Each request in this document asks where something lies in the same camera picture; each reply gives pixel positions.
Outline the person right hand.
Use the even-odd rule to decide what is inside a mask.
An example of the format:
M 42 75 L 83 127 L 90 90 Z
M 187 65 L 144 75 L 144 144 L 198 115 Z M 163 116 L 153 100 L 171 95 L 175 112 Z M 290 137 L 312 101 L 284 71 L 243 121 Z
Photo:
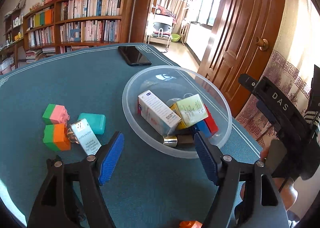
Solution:
M 265 159 L 268 156 L 270 146 L 265 147 L 261 152 L 260 152 L 260 161 L 265 161 Z M 288 179 L 285 181 L 284 178 L 273 178 L 274 183 L 276 184 L 280 196 L 283 200 L 284 206 L 286 211 L 288 211 L 296 202 L 298 198 L 298 191 L 295 190 L 293 184 L 294 181 L 292 179 Z M 240 190 L 240 197 L 243 200 L 244 198 L 244 193 L 245 193 L 245 184 L 242 185 L 241 190 Z

